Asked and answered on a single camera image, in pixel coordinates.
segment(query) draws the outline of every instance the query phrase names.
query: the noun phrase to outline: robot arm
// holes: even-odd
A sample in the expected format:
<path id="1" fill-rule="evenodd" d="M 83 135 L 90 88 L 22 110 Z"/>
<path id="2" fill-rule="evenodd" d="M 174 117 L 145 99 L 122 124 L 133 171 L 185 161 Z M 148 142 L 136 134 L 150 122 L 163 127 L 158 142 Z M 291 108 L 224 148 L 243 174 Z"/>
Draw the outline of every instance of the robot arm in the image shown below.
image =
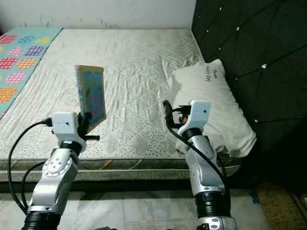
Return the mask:
<path id="1" fill-rule="evenodd" d="M 208 121 L 211 104 L 205 101 L 190 101 L 189 105 L 172 110 L 164 101 L 166 125 L 178 128 L 178 138 L 186 144 L 186 162 L 198 213 L 197 230 L 237 230 L 236 221 L 230 215 L 230 198 L 223 176 L 218 168 L 217 154 L 209 140 L 202 135 Z M 175 124 L 171 113 L 179 111 L 180 124 Z"/>
<path id="2" fill-rule="evenodd" d="M 52 132 L 58 138 L 58 149 L 43 166 L 43 174 L 35 186 L 22 230 L 56 230 L 64 212 L 70 187 L 78 172 L 78 156 L 86 148 L 90 115 L 82 120 L 75 113 L 55 113 Z"/>

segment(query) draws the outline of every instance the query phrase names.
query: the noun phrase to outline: white pillow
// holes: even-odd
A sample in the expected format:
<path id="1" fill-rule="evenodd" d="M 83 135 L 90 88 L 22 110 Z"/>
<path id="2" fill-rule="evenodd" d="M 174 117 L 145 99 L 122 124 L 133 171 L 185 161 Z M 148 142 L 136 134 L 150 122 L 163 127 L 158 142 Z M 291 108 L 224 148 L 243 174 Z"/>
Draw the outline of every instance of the white pillow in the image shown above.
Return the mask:
<path id="1" fill-rule="evenodd" d="M 168 83 L 174 99 L 173 108 L 187 105 L 190 100 L 211 102 L 203 134 L 208 136 L 214 150 L 220 152 L 227 148 L 231 157 L 248 155 L 256 142 L 256 134 L 231 93 L 219 59 L 175 70 Z"/>

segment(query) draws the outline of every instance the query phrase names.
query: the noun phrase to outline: bed frame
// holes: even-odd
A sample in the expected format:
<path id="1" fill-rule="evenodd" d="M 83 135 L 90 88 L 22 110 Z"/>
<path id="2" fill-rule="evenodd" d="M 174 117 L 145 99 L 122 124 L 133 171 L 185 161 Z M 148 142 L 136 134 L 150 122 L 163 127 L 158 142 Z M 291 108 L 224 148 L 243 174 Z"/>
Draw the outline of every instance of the bed frame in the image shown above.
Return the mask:
<path id="1" fill-rule="evenodd" d="M 202 55 L 221 59 L 258 139 L 232 181 L 289 177 L 307 163 L 306 12 L 305 0 L 197 0 Z"/>

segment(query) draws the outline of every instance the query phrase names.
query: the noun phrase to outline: floor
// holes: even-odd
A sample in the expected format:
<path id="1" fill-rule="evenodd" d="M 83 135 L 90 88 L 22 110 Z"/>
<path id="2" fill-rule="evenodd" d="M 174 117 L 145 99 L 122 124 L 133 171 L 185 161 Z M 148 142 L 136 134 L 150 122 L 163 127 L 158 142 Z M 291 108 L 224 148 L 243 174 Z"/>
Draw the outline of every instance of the floor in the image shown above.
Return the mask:
<path id="1" fill-rule="evenodd" d="M 269 230 L 252 190 L 231 190 L 232 216 L 239 230 Z M 25 215 L 10 194 L 0 194 L 0 229 L 20 230 Z M 196 207 L 191 191 L 84 193 L 72 192 L 58 230 L 196 229 Z"/>

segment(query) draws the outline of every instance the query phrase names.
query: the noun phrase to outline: white wall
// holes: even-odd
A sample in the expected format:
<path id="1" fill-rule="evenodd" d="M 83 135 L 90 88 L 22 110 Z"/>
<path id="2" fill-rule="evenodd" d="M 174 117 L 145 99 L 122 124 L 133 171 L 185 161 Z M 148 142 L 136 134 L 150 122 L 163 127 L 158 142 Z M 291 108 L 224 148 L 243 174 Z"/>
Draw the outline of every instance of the white wall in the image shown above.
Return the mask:
<path id="1" fill-rule="evenodd" d="M 196 0 L 0 0 L 0 29 L 191 28 Z"/>

